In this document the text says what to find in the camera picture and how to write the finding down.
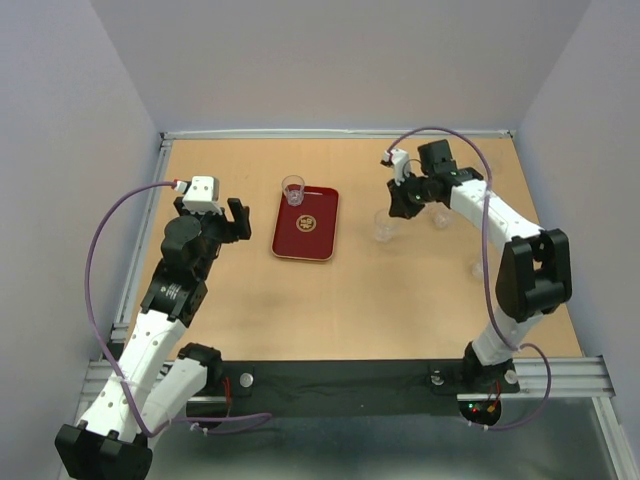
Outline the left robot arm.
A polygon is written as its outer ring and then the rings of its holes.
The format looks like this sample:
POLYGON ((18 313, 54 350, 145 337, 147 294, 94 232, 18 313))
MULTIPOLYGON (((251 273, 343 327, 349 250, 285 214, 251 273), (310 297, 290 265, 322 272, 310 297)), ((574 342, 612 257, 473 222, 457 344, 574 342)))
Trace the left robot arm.
POLYGON ((141 302, 121 356, 106 355, 112 372, 73 425, 54 441, 73 479, 143 479, 162 432, 196 392, 210 394, 222 382, 220 351, 189 344, 166 377, 159 375, 207 294, 206 280, 224 244, 251 236, 249 209, 237 198, 216 201, 179 197, 178 212, 164 229, 161 258, 141 302))

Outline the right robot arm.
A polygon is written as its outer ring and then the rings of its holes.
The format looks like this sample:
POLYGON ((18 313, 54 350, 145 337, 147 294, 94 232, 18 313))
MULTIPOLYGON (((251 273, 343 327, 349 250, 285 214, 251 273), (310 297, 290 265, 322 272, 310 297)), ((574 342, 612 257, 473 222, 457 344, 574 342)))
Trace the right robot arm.
POLYGON ((527 220, 493 191, 491 171, 461 168, 447 141, 419 147, 419 174, 397 147, 382 156, 393 171, 388 181, 392 218, 412 219, 429 203, 440 203, 481 232, 481 248, 500 253, 495 279, 484 278, 489 324, 465 349, 456 373, 466 388, 482 390, 503 376, 513 355, 540 319, 572 296, 569 239, 527 220))

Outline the clear glass under right arm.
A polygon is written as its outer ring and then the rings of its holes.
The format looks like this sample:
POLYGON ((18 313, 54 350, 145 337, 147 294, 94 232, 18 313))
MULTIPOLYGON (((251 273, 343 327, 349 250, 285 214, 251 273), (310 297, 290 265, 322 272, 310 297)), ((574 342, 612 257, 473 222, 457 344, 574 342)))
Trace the clear glass under right arm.
POLYGON ((478 281, 482 281, 484 278, 484 263, 482 261, 476 261, 471 264, 471 274, 478 281))

